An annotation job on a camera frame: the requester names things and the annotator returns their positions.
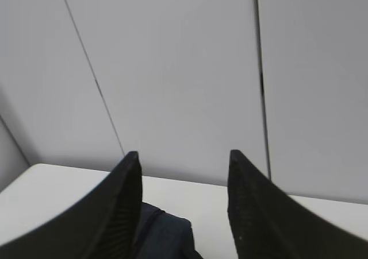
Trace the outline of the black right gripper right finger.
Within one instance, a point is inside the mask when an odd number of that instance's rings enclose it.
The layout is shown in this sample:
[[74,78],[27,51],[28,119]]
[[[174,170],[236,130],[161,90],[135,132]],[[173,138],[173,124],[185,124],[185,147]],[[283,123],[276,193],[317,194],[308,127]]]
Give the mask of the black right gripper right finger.
[[228,219],[239,258],[367,258],[367,241],[319,217],[239,150],[229,155]]

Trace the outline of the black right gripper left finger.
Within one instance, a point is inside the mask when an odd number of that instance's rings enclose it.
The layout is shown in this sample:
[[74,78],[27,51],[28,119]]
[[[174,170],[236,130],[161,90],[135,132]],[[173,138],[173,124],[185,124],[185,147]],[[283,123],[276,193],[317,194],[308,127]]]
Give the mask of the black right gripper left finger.
[[46,224],[1,246],[1,258],[129,258],[142,172],[129,152],[91,192]]

